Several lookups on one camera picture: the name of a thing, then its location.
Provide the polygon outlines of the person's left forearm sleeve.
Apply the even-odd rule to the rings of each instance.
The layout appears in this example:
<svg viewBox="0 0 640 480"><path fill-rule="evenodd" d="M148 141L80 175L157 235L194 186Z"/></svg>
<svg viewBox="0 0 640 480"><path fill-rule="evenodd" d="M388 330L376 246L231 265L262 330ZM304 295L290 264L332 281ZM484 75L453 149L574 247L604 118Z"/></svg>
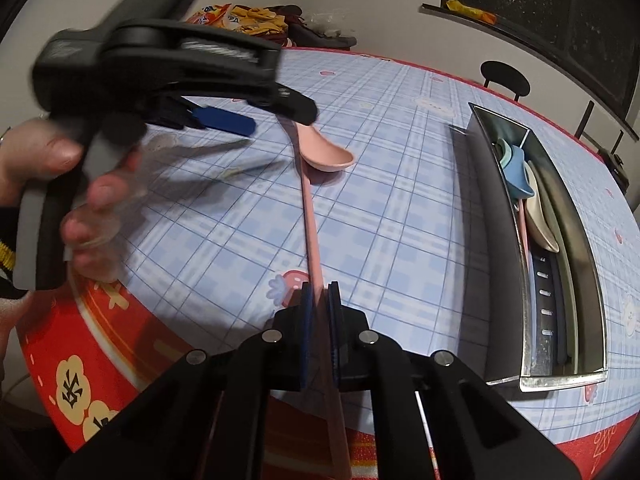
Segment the person's left forearm sleeve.
<svg viewBox="0 0 640 480"><path fill-rule="evenodd" d="M19 212L17 207L0 208L0 297L2 299L20 300L27 294L26 290L18 289L13 284Z"/></svg>

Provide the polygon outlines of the person's left hand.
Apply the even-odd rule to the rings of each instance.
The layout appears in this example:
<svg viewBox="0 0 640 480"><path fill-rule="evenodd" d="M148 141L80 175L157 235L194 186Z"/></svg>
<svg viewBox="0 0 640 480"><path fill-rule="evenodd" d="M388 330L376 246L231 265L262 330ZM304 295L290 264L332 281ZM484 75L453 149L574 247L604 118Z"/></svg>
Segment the person's left hand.
<svg viewBox="0 0 640 480"><path fill-rule="evenodd" d="M13 284L20 300L1 298L1 353L30 308L63 283L67 270L112 282L119 256L112 246L119 211L141 191L137 146L110 172L82 175L86 148L63 125L32 119L1 137L1 207L18 213Z"/></svg>

